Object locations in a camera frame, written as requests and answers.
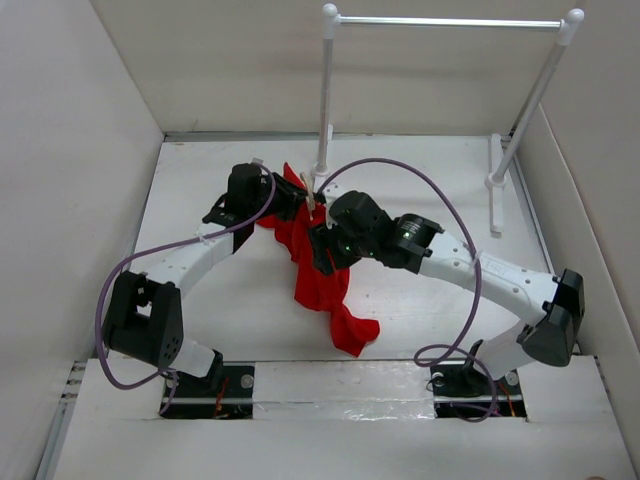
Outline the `beige wooden hanger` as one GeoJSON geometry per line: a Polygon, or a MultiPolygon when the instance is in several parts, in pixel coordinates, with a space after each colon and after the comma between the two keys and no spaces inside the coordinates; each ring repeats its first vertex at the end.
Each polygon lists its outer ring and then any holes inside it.
{"type": "Polygon", "coordinates": [[[309,172],[301,172],[300,179],[303,183],[304,189],[306,191],[306,206],[309,212],[309,216],[313,217],[313,212],[315,210],[316,201],[314,197],[314,178],[309,172]]]}

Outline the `red t shirt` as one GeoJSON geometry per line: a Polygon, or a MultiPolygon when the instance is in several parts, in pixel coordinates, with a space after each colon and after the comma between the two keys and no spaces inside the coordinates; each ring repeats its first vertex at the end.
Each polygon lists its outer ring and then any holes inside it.
{"type": "Polygon", "coordinates": [[[323,224],[325,214],[326,208],[321,204],[317,204],[313,212],[302,205],[292,220],[280,220],[270,215],[257,224],[274,232],[275,240],[284,245],[291,261],[297,265],[294,288],[296,302],[309,310],[327,313],[334,347],[358,357],[367,344],[377,339],[380,324],[374,319],[354,316],[345,305],[350,282],[349,270],[325,276],[314,268],[308,231],[323,224]]]}

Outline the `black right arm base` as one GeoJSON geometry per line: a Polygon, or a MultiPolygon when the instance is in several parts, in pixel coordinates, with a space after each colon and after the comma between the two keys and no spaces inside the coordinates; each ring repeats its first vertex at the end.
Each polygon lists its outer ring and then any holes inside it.
{"type": "Polygon", "coordinates": [[[487,377],[471,360],[440,364],[430,369],[426,390],[434,396],[437,418],[478,420],[489,412],[491,418],[525,418],[524,394],[517,369],[494,380],[496,401],[491,409],[492,393],[487,377]]]}

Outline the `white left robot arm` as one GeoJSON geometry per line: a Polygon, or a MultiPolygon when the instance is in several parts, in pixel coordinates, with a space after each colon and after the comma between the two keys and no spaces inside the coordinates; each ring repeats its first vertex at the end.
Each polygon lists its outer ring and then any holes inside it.
{"type": "Polygon", "coordinates": [[[312,197],[304,182],[287,180],[258,162],[235,165],[226,192],[203,217],[194,237],[140,252],[140,257],[168,254],[144,272],[118,264],[108,275],[95,314],[100,362],[115,351],[153,366],[157,374],[188,376],[188,384],[201,396],[216,394],[223,382],[222,356],[186,338],[182,302],[214,266],[239,250],[258,220],[290,220],[312,197]]]}

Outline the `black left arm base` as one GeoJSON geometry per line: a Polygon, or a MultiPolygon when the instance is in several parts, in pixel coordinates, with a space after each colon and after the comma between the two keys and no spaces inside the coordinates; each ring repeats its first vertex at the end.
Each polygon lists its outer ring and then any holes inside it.
{"type": "Polygon", "coordinates": [[[160,416],[171,420],[250,420],[254,384],[254,363],[224,363],[211,382],[180,372],[174,386],[166,376],[160,416]]]}

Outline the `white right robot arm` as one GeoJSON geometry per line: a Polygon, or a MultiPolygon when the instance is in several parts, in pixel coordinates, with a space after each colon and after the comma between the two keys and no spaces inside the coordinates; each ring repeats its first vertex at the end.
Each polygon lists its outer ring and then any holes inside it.
{"type": "Polygon", "coordinates": [[[313,265],[324,275],[374,259],[479,293],[514,314],[514,327],[474,344],[461,371],[474,393],[533,362],[566,367],[571,361],[585,312],[584,280],[573,270],[552,275],[473,253],[438,223],[416,214],[391,218],[358,191],[331,197],[324,219],[308,236],[313,265]]]}

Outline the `white clothes rack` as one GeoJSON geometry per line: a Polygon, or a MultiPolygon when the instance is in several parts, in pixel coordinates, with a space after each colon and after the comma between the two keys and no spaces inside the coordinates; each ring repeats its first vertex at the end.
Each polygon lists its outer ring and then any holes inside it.
{"type": "Polygon", "coordinates": [[[584,20],[576,1],[493,18],[470,1],[459,14],[438,6],[433,17],[406,1],[325,4],[313,30],[322,54],[308,177],[319,184],[336,168],[338,134],[485,136],[478,182],[490,232],[501,235],[510,166],[584,20]]]}

